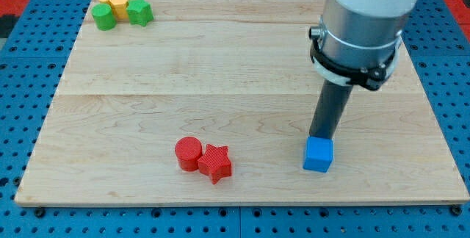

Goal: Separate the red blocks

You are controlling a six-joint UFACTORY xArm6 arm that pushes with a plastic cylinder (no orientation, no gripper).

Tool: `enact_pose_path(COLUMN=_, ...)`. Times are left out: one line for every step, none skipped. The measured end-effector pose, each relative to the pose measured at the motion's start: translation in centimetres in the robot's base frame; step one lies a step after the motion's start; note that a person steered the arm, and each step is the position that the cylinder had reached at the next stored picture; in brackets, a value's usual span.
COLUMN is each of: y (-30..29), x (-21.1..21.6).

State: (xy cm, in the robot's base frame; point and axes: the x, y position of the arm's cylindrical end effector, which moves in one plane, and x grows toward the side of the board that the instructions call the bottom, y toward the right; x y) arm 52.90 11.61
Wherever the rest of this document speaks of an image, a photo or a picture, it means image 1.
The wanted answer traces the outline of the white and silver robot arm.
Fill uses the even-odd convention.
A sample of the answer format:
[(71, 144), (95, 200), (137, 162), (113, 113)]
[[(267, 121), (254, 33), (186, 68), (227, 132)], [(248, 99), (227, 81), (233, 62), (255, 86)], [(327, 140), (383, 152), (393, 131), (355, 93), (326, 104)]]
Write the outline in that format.
[(338, 86), (376, 91), (394, 72), (402, 31), (417, 0), (325, 0), (312, 27), (316, 71)]

